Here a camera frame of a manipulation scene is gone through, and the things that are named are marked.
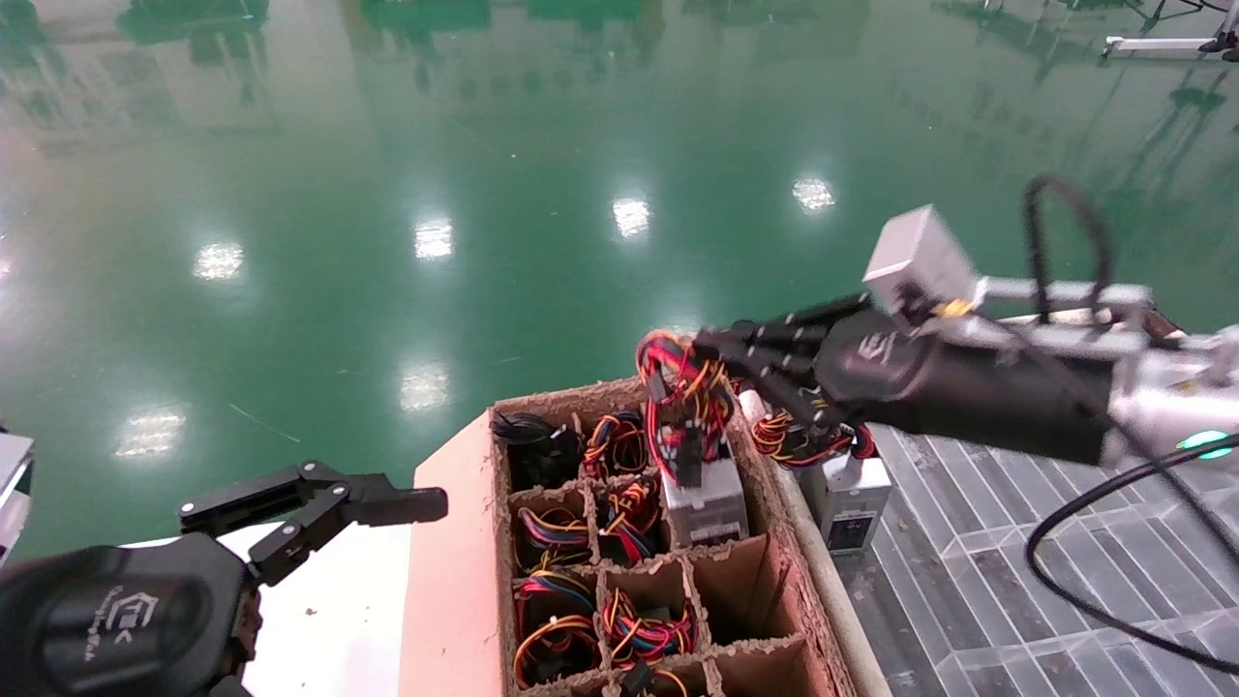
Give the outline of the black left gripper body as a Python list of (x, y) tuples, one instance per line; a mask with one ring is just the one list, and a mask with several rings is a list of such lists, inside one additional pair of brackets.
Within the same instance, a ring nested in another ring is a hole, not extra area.
[(2, 568), (5, 696), (243, 696), (256, 652), (249, 566), (203, 534)]

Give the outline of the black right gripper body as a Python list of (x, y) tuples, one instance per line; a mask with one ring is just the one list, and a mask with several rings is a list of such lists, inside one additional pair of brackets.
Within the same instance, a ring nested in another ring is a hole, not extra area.
[(817, 354), (828, 396), (866, 422), (1098, 465), (1106, 423), (1025, 352), (909, 337), (880, 312), (838, 322)]

